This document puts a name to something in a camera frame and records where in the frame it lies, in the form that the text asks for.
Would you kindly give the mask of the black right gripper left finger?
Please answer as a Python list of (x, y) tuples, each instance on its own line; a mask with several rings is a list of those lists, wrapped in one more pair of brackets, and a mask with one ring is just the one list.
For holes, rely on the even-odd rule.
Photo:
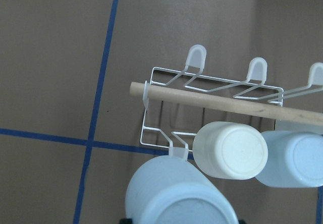
[(131, 218), (122, 218), (119, 220), (119, 224), (132, 224), (133, 221)]

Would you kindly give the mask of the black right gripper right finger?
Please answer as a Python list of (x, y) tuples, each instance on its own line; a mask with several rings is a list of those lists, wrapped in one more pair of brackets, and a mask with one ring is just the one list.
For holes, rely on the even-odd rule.
[(239, 224), (246, 224), (245, 220), (243, 220), (243, 219), (239, 219), (239, 220), (238, 220), (238, 223), (239, 223)]

